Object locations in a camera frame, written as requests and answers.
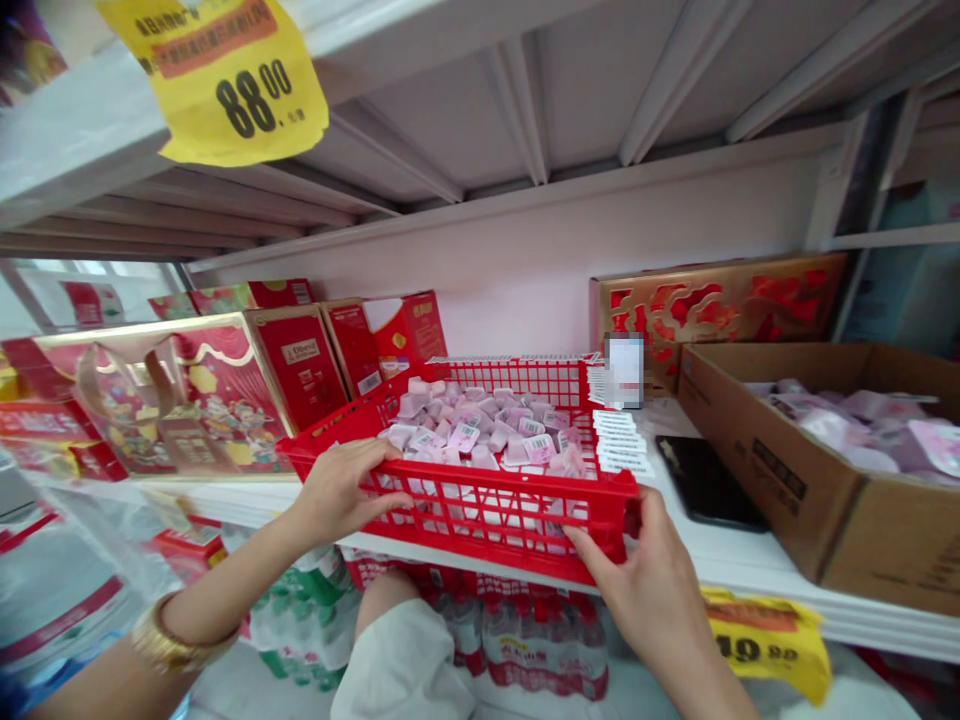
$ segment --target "price tag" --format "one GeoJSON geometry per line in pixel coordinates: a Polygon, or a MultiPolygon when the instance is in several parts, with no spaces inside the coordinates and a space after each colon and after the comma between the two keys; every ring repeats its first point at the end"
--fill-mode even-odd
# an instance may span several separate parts
{"type": "Polygon", "coordinates": [[[787,600],[738,598],[726,590],[700,588],[710,627],[734,674],[784,680],[820,706],[833,681],[820,636],[823,618],[787,600]]]}
{"type": "Polygon", "coordinates": [[[161,155],[222,167],[309,150],[329,110],[296,24],[276,0],[109,0],[107,24],[143,66],[170,128],[161,155]]]}

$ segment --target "gold watch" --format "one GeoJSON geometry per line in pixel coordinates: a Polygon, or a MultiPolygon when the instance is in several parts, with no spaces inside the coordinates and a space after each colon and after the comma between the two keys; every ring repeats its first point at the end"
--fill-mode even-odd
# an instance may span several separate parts
{"type": "Polygon", "coordinates": [[[177,593],[160,598],[147,610],[130,632],[133,649],[161,675],[202,670],[233,647],[240,635],[240,626],[229,637],[212,645],[191,645],[184,642],[163,625],[164,606],[177,593]]]}

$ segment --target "person's left hand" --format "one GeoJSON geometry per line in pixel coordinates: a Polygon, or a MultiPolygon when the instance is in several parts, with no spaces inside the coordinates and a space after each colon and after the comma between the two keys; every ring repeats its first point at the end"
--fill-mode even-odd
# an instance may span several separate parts
{"type": "Polygon", "coordinates": [[[317,458],[300,495],[279,519],[301,554],[334,543],[385,512],[413,507],[406,493],[367,498],[358,487],[372,468],[402,457],[386,440],[370,439],[340,445],[317,458]]]}

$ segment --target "hand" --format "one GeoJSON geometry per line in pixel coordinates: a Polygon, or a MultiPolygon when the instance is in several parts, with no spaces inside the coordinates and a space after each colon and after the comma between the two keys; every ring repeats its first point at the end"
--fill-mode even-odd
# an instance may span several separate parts
{"type": "Polygon", "coordinates": [[[693,561],[667,515],[663,496],[640,486],[640,538],[633,555],[613,564],[578,528],[564,532],[600,588],[614,622],[650,666],[707,649],[716,652],[693,561]]]}
{"type": "Polygon", "coordinates": [[[317,458],[300,495],[279,519],[300,554],[334,543],[385,512],[413,507],[406,493],[368,498],[358,487],[372,468],[401,457],[386,440],[370,439],[331,448],[317,458]]]}

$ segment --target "leg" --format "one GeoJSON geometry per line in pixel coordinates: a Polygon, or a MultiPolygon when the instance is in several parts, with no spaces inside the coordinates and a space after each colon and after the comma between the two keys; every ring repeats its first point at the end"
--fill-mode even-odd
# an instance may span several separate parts
{"type": "Polygon", "coordinates": [[[360,612],[357,617],[355,637],[359,638],[367,627],[378,617],[387,614],[400,603],[415,600],[420,597],[420,591],[404,573],[399,570],[388,570],[375,578],[363,593],[360,601],[360,612]]]}
{"type": "Polygon", "coordinates": [[[330,717],[466,720],[475,707],[470,673],[453,666],[453,637],[410,578],[391,570],[370,583],[330,717]]]}

